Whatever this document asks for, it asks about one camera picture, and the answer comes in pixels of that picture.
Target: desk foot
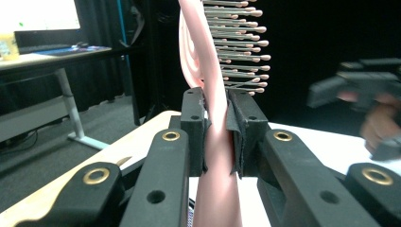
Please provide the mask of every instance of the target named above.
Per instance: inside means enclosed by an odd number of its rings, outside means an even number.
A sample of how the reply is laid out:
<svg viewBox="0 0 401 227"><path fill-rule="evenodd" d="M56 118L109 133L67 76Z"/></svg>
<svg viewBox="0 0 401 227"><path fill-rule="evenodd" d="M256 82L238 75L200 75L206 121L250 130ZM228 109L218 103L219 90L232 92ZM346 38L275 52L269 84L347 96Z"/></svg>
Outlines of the desk foot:
<svg viewBox="0 0 401 227"><path fill-rule="evenodd" d="M81 144L84 144L86 146L92 147L92 148L97 148L97 149L105 149L106 147L108 147L108 144L105 144L103 142L100 142L96 139L92 139L88 136L83 136L81 138L77 137L76 134L74 132L70 133L68 135L69 139L75 140L77 142L80 142Z"/></svg>

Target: metal desk leg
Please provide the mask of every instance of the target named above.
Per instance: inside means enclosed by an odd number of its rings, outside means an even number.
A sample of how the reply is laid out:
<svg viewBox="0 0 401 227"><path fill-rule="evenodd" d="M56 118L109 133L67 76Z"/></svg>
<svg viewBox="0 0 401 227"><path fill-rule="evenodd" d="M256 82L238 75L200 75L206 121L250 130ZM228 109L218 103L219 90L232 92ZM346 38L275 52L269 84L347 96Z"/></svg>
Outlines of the metal desk leg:
<svg viewBox="0 0 401 227"><path fill-rule="evenodd" d="M61 86L62 95L65 103L65 107L67 109L68 114L70 115L71 123L73 124L74 132L68 135L68 138L76 140L84 145L90 146L92 148L104 149L108 144L100 142L98 140L92 139L88 136L85 136L83 132L82 124L80 123L79 113L77 109L76 102L74 100L74 95L71 92L70 84L68 82L67 74L65 73L65 69L61 68L55 71L55 75L59 79L59 84Z"/></svg>

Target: bottle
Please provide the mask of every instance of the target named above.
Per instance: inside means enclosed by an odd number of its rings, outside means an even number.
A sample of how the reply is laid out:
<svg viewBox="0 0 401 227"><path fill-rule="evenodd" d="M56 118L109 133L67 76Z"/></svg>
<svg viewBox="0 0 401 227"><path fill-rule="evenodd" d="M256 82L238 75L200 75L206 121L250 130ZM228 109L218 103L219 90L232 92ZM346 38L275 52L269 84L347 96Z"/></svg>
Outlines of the bottle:
<svg viewBox="0 0 401 227"><path fill-rule="evenodd" d="M18 51L18 44L15 39L14 31L0 31L0 55L3 58L3 61L19 59L20 52Z"/></svg>

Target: computer monitor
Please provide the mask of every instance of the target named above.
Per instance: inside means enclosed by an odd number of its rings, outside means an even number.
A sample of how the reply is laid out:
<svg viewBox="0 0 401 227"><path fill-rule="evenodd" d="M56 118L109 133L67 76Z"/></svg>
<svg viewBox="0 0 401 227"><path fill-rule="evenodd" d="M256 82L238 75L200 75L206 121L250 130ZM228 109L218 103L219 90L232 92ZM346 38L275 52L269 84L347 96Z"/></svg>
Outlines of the computer monitor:
<svg viewBox="0 0 401 227"><path fill-rule="evenodd" d="M0 0L0 22L19 46L84 41L74 0Z"/></svg>

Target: desk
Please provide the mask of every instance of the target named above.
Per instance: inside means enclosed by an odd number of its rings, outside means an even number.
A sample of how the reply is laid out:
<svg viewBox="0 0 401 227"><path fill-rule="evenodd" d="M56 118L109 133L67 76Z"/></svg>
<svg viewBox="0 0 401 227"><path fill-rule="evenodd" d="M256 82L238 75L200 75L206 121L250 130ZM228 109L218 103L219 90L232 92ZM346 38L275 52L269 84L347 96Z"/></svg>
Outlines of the desk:
<svg viewBox="0 0 401 227"><path fill-rule="evenodd" d="M118 163L131 157L121 169L126 168L146 157L153 136L161 130L167 129L170 116L179 115L177 112L163 112L147 123L130 132L123 138L103 149L93 157L61 175L22 201L11 206L0 214L0 223L3 226L14 226L23 219L38 219L43 217L57 198L62 187L82 167L94 162ZM369 152L363 147L363 139L353 136L340 135L324 131L313 131L291 126L270 123L273 129L289 130L296 133L305 144L322 160L322 162L345 173L349 165L355 162L372 162ZM401 174L401 160L380 163ZM198 179L190 178L189 197L196 198ZM256 188L256 178L244 178L238 181L241 212L244 226L270 226L262 201Z"/></svg>
<svg viewBox="0 0 401 227"><path fill-rule="evenodd" d="M82 61L127 55L132 50L134 48L117 50L101 48L96 51L81 52L62 57L27 54L21 55L20 59L16 61L0 61L0 80L3 85L55 75L59 80L62 90L62 96L0 116L0 128L6 129L0 131L0 142L69 115L74 128L74 132L68 135L69 138L93 148L106 148L107 144L85 136L64 67Z"/></svg>

